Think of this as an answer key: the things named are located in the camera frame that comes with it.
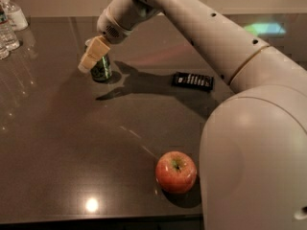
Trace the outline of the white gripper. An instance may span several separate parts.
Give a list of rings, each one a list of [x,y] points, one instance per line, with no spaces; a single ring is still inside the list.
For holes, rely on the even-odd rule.
[[[110,44],[123,42],[142,22],[159,13],[140,0],[112,0],[99,16],[97,31],[100,36],[93,37],[81,58],[78,69],[88,73],[110,50]]]

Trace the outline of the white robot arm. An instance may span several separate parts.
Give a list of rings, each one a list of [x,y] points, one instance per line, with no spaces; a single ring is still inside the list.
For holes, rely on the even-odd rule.
[[[199,0],[113,0],[79,68],[163,12],[233,91],[201,136],[205,230],[307,230],[307,71]]]

